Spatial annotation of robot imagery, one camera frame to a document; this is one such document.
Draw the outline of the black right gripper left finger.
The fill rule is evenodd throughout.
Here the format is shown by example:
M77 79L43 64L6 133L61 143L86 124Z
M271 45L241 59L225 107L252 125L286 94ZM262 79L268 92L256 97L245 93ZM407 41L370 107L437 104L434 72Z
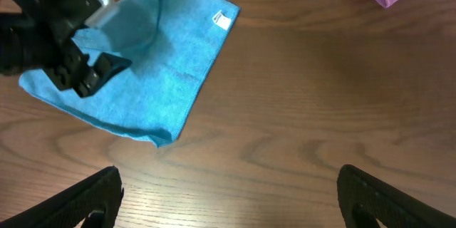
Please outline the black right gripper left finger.
M118 168L106 167L46 201L1 222L2 227L113 228L124 189Z

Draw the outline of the blue microfiber cloth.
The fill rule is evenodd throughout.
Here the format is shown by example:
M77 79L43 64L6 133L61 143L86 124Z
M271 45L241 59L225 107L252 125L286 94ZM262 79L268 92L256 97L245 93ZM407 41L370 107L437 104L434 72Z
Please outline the blue microfiber cloth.
M95 95L58 90L43 71L23 73L30 95L110 133L156 146L176 141L239 7L227 0L120 0L119 11L74 42L95 60L131 61Z

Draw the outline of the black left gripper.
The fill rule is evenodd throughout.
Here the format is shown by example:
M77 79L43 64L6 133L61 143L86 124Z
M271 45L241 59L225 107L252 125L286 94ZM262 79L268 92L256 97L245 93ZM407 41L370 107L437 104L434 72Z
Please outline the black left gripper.
M129 59L102 53L91 67L88 55L72 40L74 34L85 27L86 20L101 7L99 0L37 1L56 50L44 72L57 89L73 89L78 96L89 97L95 93L94 86L102 86L131 66Z

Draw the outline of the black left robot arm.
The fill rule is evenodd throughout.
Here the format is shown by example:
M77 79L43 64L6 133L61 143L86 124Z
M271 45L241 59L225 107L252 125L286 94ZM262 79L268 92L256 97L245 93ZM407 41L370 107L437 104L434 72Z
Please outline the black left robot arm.
M93 65L73 42L77 31L95 28L117 12L114 0L13 0L20 12L1 14L1 74L41 69L58 90L86 98L131 65L102 52Z

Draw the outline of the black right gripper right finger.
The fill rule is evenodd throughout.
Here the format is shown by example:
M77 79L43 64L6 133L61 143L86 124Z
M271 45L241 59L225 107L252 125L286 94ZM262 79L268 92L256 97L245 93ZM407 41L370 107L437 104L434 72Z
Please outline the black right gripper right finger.
M455 218L405 194L353 165L337 179L338 204L347 228L454 227Z

